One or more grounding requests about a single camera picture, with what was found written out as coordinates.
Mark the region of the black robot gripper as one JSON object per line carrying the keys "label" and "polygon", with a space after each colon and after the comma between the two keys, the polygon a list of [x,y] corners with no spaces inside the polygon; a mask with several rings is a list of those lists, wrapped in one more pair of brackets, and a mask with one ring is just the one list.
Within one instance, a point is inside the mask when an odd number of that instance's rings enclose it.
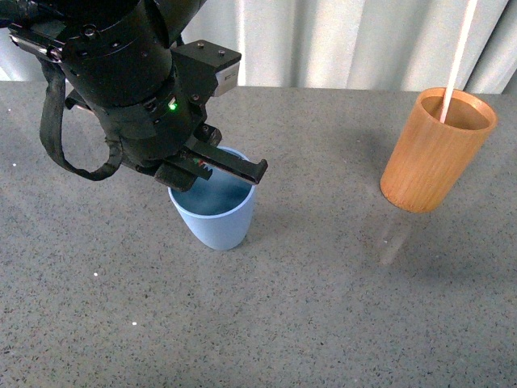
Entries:
{"label": "black robot gripper", "polygon": [[215,74],[170,73],[158,91],[133,105],[102,106],[76,86],[64,97],[64,107],[78,105],[92,112],[105,132],[108,160],[95,171],[64,161],[64,168],[83,178],[108,178],[124,165],[179,192],[187,192],[212,173],[208,164],[249,184],[257,185],[267,161],[252,163],[216,146],[218,129],[206,125],[204,104],[218,88]]}

